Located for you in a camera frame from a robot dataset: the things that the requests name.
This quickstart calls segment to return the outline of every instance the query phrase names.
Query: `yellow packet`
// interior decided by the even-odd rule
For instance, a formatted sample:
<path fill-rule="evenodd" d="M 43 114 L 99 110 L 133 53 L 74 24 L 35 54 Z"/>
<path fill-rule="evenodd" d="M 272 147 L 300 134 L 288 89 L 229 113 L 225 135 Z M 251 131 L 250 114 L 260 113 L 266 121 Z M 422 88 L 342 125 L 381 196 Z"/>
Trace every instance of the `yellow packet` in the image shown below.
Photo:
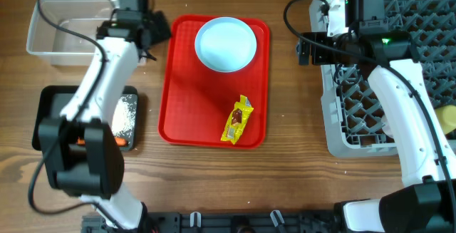
<path fill-rule="evenodd" d="M 236 144 L 244 132 L 247 120 L 253 110 L 254 108 L 250 104 L 249 99 L 241 95 L 241 100 L 234 104 L 234 109 L 229 114 L 221 141 L 231 141 L 231 143 Z"/>

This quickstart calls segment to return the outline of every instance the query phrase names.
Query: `round plate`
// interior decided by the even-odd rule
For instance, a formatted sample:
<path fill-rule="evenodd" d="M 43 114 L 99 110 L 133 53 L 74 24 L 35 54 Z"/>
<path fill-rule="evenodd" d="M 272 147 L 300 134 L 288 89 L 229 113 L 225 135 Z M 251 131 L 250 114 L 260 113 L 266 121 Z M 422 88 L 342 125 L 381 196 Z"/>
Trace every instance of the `round plate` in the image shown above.
<path fill-rule="evenodd" d="M 214 71 L 231 73 L 252 61 L 257 40 L 250 27 L 230 17 L 207 22 L 198 31 L 195 50 L 203 64 Z"/>

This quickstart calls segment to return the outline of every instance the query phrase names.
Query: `plastic crate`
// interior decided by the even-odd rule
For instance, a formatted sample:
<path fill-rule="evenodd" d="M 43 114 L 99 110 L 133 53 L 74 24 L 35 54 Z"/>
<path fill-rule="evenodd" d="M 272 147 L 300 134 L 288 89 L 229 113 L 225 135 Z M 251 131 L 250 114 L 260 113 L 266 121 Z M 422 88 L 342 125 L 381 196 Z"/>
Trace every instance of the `plastic crate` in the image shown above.
<path fill-rule="evenodd" d="M 309 9 L 312 31 L 325 31 L 319 11 Z M 434 108 L 456 105 L 456 0 L 385 0 L 390 30 L 410 32 L 418 45 L 425 85 Z M 357 71 L 340 70 L 339 81 L 355 79 Z M 322 66 L 321 105 L 328 149 L 336 157 L 368 157 L 397 154 L 392 138 L 381 128 L 383 110 L 368 82 L 352 87 L 336 86 L 334 66 Z M 447 135 L 456 149 L 456 133 Z"/>

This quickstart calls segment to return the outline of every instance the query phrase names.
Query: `black container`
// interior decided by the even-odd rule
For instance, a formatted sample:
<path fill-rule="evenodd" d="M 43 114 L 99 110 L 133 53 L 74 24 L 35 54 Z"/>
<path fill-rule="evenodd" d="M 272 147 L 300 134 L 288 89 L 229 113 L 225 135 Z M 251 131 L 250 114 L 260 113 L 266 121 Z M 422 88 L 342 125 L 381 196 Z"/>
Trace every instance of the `black container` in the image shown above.
<path fill-rule="evenodd" d="M 59 118 L 63 107 L 68 104 L 79 86 L 47 86 L 41 91 L 40 103 L 36 114 L 35 129 L 31 145 L 35 150 L 41 150 L 38 139 L 38 126 L 40 122 L 47 117 Z M 135 147 L 136 123 L 138 121 L 138 91 L 133 86 L 126 86 L 123 89 L 122 97 L 127 96 L 127 103 L 131 104 L 132 112 L 135 114 L 135 122 L 133 129 L 128 133 L 122 133 L 116 137 L 124 138 L 128 141 L 128 145 L 120 147 L 122 151 L 130 151 Z"/>

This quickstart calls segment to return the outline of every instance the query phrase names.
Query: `orange object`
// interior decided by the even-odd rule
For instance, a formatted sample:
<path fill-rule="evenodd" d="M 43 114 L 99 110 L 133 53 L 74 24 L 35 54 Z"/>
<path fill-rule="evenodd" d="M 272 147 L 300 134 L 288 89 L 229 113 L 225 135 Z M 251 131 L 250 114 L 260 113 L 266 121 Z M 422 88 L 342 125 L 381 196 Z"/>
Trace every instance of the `orange object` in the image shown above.
<path fill-rule="evenodd" d="M 124 147 L 128 144 L 128 141 L 124 138 L 119 138 L 115 137 L 115 142 L 119 147 Z M 86 145 L 86 141 L 83 139 L 78 138 L 78 141 L 76 142 L 77 145 Z"/>

